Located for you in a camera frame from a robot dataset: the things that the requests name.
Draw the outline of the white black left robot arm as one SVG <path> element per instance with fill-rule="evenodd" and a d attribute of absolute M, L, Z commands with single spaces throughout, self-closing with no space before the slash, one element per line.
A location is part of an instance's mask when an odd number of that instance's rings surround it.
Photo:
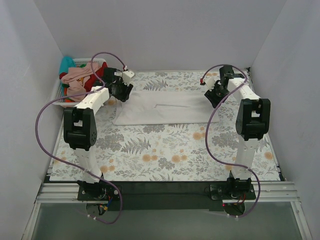
<path fill-rule="evenodd" d="M 104 87 L 94 86 L 93 93 L 73 107 L 64 109 L 63 138 L 74 151 L 78 165 L 83 170 L 83 179 L 77 184 L 82 187 L 83 193 L 94 200 L 107 200 L 114 191 L 102 181 L 103 176 L 95 156 L 95 144 L 98 137 L 95 115 L 103 104 L 115 97 L 121 102 L 129 99 L 133 89 L 131 84 L 135 73 L 132 70 L 118 72 L 115 68 L 105 68 L 101 79 Z"/>

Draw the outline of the white t shirt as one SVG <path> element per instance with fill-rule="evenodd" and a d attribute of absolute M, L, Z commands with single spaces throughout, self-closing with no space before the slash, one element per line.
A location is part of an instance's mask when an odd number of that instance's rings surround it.
<path fill-rule="evenodd" d="M 201 92 L 138 91 L 117 101 L 116 126 L 205 124 L 214 108 Z"/>

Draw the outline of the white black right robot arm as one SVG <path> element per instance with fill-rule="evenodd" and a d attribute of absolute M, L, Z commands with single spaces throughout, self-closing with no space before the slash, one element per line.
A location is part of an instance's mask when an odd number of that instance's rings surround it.
<path fill-rule="evenodd" d="M 235 72 L 236 67 L 229 64 L 220 64 L 217 68 L 218 80 L 206 71 L 200 84 L 207 87 L 204 95 L 214 112 L 231 96 L 238 101 L 235 130 L 239 140 L 235 162 L 224 163 L 231 167 L 227 180 L 213 183 L 208 189 L 212 200 L 234 200 L 240 204 L 246 199 L 256 200 L 259 197 L 252 185 L 251 178 L 257 177 L 252 165 L 259 142 L 269 131 L 271 102 L 254 93 L 247 85 L 248 77 L 242 70 Z"/>

